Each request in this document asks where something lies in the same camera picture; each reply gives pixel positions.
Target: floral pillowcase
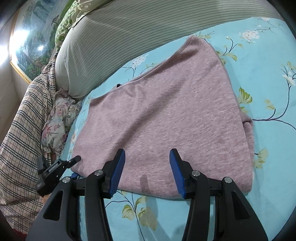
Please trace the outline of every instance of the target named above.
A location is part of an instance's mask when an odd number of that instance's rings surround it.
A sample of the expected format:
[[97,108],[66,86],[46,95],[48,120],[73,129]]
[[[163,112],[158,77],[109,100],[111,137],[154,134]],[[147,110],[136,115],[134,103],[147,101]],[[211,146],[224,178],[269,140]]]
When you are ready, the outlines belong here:
[[75,9],[77,6],[78,6],[78,2],[74,0],[71,7],[68,9],[68,11],[66,12],[65,16],[63,17],[63,19],[61,20],[57,28],[55,39],[54,39],[57,51],[59,51],[59,49],[61,48],[61,45],[65,40],[66,35],[68,34],[70,28],[73,25],[71,16],[73,13],[75,13]]
[[82,101],[76,102],[60,89],[54,94],[54,106],[42,131],[41,143],[46,153],[61,154],[71,125],[81,110]]

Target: pink sweater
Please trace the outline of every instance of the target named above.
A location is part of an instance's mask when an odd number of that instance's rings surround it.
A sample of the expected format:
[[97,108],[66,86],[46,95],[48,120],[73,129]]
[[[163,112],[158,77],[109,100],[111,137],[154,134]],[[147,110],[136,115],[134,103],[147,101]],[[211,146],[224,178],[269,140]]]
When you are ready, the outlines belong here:
[[169,59],[91,101],[73,150],[83,161],[72,170],[88,176],[123,148],[119,189],[179,197],[169,151],[209,178],[229,176],[252,187],[252,120],[242,113],[215,50],[191,36]]

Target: framed painting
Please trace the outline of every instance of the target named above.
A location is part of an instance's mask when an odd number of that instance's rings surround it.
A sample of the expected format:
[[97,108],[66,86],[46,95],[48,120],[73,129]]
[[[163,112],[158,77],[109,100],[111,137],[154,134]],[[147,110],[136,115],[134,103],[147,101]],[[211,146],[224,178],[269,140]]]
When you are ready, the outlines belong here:
[[10,64],[28,83],[55,50],[55,33],[74,0],[28,0],[16,13],[9,40]]

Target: floral bedsheet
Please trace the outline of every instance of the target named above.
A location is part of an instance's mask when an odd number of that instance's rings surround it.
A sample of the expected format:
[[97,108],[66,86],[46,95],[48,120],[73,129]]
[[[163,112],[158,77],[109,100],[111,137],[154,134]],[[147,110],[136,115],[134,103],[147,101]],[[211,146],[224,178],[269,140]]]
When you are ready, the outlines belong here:
[[[285,22],[249,18],[194,33],[210,43],[224,63],[240,108],[254,121],[253,187],[247,199],[269,240],[281,230],[296,201],[296,41]],[[129,61],[83,101],[62,158],[70,159],[87,118],[89,100],[133,79],[171,56],[187,37]],[[213,239],[211,200],[209,239]],[[105,200],[114,241],[182,240],[189,201],[145,197],[121,190]],[[81,198],[81,236],[87,240]]]

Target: white flower print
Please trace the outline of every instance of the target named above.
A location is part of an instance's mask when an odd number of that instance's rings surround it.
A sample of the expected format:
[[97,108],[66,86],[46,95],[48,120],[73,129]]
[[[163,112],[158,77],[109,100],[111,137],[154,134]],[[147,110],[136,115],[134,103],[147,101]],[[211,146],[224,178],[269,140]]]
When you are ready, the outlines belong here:
[[141,55],[141,56],[133,59],[132,63],[131,63],[131,67],[136,68],[137,66],[139,66],[141,63],[143,63],[146,60],[147,56],[148,56],[148,54],[145,54],[145,55]]
[[258,31],[250,31],[246,30],[244,33],[239,33],[241,35],[241,38],[244,38],[247,40],[247,42],[250,42],[252,39],[258,39],[260,36],[258,35]]
[[261,19],[264,20],[265,22],[270,20],[270,18],[261,18]]
[[293,79],[293,77],[292,77],[292,73],[291,73],[291,71],[289,71],[288,72],[288,75],[286,75],[286,74],[283,74],[283,77],[291,84],[291,85],[293,85],[293,86],[296,86],[296,84],[295,84],[295,80]]

